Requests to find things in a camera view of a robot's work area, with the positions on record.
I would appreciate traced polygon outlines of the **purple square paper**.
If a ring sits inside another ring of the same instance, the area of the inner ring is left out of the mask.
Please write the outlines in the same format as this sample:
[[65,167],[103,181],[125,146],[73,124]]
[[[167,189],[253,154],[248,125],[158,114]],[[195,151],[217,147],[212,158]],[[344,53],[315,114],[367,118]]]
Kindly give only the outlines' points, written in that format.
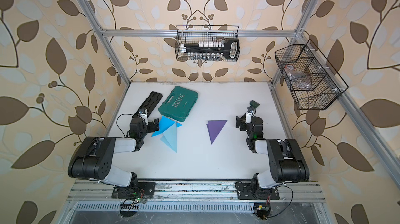
[[227,120],[210,120],[207,123],[207,130],[211,144],[214,143],[215,139],[218,137],[219,133],[222,131],[227,122]]

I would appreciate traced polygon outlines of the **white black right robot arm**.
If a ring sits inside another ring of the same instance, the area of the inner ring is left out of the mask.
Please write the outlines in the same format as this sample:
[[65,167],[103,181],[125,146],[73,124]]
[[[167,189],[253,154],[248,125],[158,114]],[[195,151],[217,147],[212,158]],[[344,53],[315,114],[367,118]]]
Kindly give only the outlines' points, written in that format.
[[249,113],[237,116],[235,121],[235,127],[247,133],[249,150],[268,156],[269,167],[265,172],[253,176],[252,190],[271,189],[287,182],[308,181],[309,168],[297,140],[264,138],[263,122],[262,118]]

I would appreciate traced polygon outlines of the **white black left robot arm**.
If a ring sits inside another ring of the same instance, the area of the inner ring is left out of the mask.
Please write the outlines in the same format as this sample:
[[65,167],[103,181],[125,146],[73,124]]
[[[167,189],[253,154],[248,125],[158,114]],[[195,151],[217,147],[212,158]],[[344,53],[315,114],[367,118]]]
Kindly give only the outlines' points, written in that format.
[[145,137],[158,130],[159,119],[149,122],[144,115],[133,115],[126,137],[86,137],[70,160],[68,176],[97,180],[119,188],[138,188],[137,175],[113,165],[113,157],[119,153],[138,152]]

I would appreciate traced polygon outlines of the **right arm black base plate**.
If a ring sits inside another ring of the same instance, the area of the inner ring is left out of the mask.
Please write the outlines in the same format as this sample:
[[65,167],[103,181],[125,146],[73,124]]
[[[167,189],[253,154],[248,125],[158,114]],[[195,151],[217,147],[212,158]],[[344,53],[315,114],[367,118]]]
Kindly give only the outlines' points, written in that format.
[[262,189],[253,187],[251,183],[238,181],[234,184],[239,200],[279,200],[277,189]]

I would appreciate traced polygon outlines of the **light blue square paper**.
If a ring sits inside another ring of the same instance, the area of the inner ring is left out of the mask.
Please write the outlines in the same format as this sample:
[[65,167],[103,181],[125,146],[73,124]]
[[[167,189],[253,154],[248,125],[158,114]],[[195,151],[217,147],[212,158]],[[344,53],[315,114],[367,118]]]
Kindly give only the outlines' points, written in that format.
[[160,140],[170,147],[175,153],[178,153],[177,124],[174,123],[167,130],[165,130]]

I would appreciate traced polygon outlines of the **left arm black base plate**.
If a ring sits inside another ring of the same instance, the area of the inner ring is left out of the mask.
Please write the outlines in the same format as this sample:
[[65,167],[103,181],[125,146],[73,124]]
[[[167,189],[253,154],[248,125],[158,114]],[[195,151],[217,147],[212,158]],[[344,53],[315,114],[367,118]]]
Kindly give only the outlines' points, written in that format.
[[114,187],[111,197],[113,199],[151,199],[155,193],[155,182],[138,182],[136,186],[125,188]]

